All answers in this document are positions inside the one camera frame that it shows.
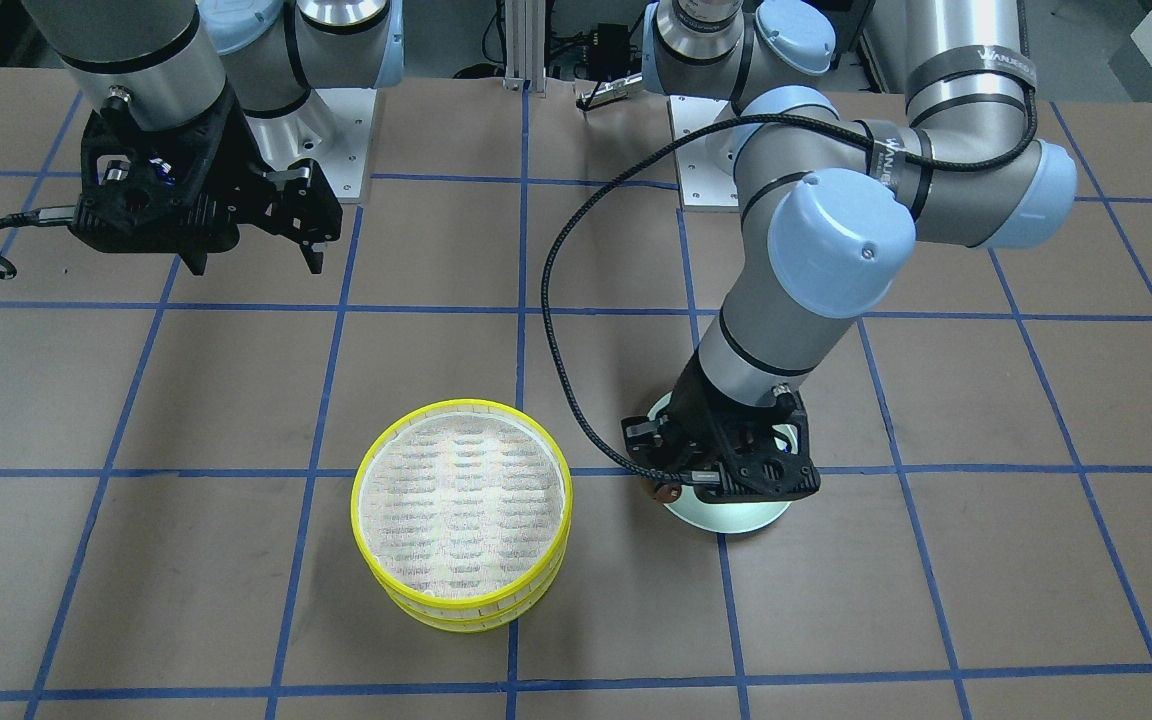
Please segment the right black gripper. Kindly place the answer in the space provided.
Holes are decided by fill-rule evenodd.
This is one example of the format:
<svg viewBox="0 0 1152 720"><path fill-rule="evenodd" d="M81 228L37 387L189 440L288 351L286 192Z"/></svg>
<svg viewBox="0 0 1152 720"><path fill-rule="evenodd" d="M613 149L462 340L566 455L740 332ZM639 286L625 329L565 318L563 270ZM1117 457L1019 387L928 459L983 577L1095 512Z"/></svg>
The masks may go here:
<svg viewBox="0 0 1152 720"><path fill-rule="evenodd" d="M343 211L320 165L303 159L285 170L271 168L232 83L225 83L218 106L225 109L223 127L207 191L228 209L234 222L256 225L297 243L308 272L321 275L326 247L340 237Z"/></svg>

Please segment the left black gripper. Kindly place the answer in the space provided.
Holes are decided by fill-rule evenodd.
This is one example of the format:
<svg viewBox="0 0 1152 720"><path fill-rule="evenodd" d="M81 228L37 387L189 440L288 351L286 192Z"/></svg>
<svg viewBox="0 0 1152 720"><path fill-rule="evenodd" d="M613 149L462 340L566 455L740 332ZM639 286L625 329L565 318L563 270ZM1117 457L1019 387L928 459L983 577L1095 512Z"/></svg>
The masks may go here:
<svg viewBox="0 0 1152 720"><path fill-rule="evenodd" d="M700 488L732 491L732 477L723 462L730 450L723 447L721 424L736 411L736 402L710 382L700 357L694 355L662 410L621 420L626 450L635 464L664 473L717 473L717 480L703 482Z"/></svg>

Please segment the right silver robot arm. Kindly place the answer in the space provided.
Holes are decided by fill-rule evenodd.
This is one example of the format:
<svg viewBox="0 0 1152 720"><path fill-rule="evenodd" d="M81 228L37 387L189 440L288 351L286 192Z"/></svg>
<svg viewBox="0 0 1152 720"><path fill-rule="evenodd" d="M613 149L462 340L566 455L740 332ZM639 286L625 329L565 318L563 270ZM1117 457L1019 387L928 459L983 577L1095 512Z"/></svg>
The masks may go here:
<svg viewBox="0 0 1152 720"><path fill-rule="evenodd" d="M344 118L326 91L396 86L401 1L26 1L91 104L81 192L15 227L105 253L179 256L200 275L244 225L320 273L343 228Z"/></svg>

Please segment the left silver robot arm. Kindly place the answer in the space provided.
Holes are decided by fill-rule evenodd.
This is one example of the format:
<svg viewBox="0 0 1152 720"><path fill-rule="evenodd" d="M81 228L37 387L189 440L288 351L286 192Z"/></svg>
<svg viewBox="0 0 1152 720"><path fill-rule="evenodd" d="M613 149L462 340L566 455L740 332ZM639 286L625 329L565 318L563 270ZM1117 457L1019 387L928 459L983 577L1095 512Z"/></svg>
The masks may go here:
<svg viewBox="0 0 1152 720"><path fill-rule="evenodd" d="M1073 209L1076 170L1037 137L1021 1L911 1L905 120L846 120L814 88L737 88L732 152L744 265L669 400L622 423L670 503L812 495L799 388L890 291L916 243L1029 249Z"/></svg>

